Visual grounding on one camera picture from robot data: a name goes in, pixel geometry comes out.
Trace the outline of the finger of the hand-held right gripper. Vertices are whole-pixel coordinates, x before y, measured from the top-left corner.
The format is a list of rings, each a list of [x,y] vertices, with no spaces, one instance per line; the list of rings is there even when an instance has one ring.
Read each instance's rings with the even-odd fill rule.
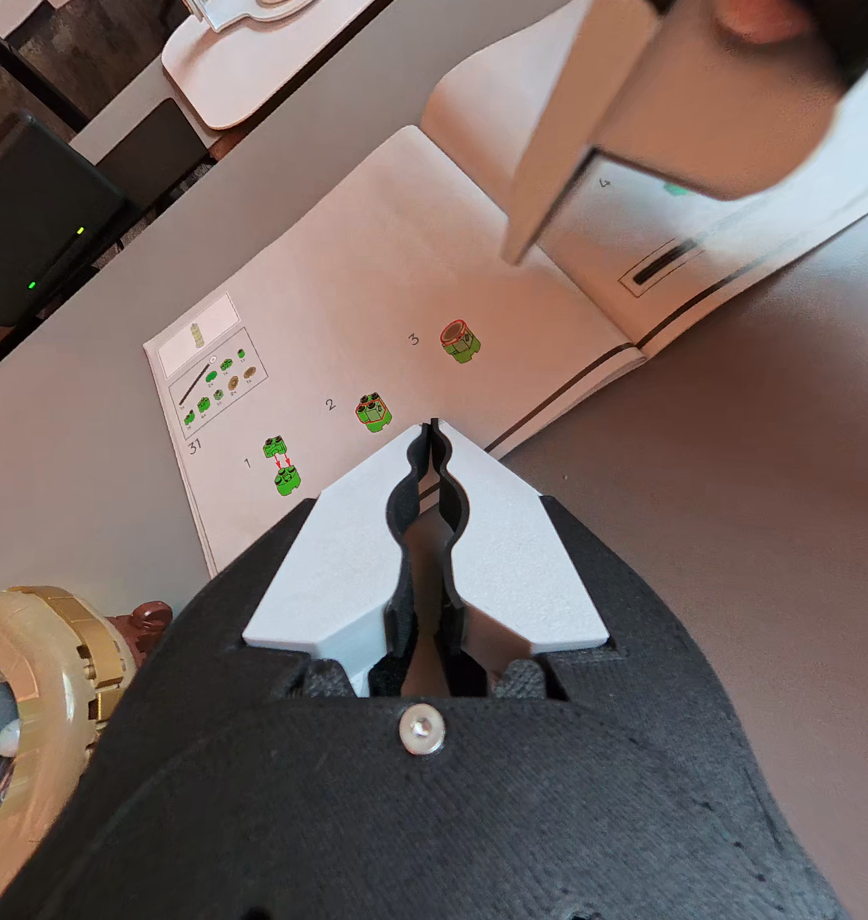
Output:
[[[770,189],[846,92],[815,33],[756,47],[715,2],[592,2],[516,167],[502,257],[520,261],[598,155],[718,201]]]

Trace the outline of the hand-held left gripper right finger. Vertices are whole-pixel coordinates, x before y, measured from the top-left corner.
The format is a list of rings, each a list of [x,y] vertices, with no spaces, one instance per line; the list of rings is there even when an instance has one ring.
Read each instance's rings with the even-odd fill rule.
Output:
[[[443,420],[432,422],[432,461],[451,529],[437,634],[447,674],[500,676],[512,661],[606,645],[545,496]]]

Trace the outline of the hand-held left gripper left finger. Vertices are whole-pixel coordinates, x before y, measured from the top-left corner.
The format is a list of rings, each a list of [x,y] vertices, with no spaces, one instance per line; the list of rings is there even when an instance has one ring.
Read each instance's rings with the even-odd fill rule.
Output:
[[[419,513],[430,426],[408,427],[327,486],[244,628],[246,645],[303,652],[369,677],[412,633],[404,535]]]

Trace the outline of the building instruction booklet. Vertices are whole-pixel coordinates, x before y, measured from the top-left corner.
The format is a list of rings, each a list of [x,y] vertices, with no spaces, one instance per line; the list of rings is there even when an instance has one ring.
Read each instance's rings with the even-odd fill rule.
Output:
[[[474,53],[300,220],[148,341],[211,577],[440,416],[499,458],[868,213],[868,70],[771,190],[716,201],[598,159],[522,260],[511,173],[586,12]]]

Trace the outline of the toy brick bamboo model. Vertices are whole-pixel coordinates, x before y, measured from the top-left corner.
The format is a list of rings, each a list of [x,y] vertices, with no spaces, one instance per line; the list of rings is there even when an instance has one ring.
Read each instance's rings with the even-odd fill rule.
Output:
[[[55,586],[0,592],[0,895],[72,797],[172,619],[159,601],[106,617]]]

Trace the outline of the grey desk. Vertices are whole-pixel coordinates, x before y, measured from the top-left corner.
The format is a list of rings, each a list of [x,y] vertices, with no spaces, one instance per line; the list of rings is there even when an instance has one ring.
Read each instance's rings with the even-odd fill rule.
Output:
[[[0,590],[181,611],[209,576],[143,343],[553,6],[394,2],[0,362]],[[868,918],[868,216],[507,462],[681,618]]]

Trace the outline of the person's right hand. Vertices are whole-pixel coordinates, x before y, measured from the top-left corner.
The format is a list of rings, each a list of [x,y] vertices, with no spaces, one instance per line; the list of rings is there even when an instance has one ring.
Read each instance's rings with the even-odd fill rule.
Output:
[[[727,34],[755,45],[795,40],[815,28],[808,9],[797,1],[714,1],[713,9]]]

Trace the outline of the white document stand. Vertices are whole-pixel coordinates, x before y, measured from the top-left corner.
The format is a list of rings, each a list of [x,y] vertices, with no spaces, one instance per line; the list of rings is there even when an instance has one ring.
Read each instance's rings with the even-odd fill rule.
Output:
[[[348,42],[389,2],[185,1],[166,41],[166,75],[207,128],[256,114],[313,64]]]

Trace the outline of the black box with green lights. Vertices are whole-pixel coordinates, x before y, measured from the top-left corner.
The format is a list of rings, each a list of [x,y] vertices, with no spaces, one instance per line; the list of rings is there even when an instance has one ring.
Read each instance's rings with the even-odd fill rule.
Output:
[[[34,316],[100,252],[129,199],[30,113],[0,124],[0,327]]]

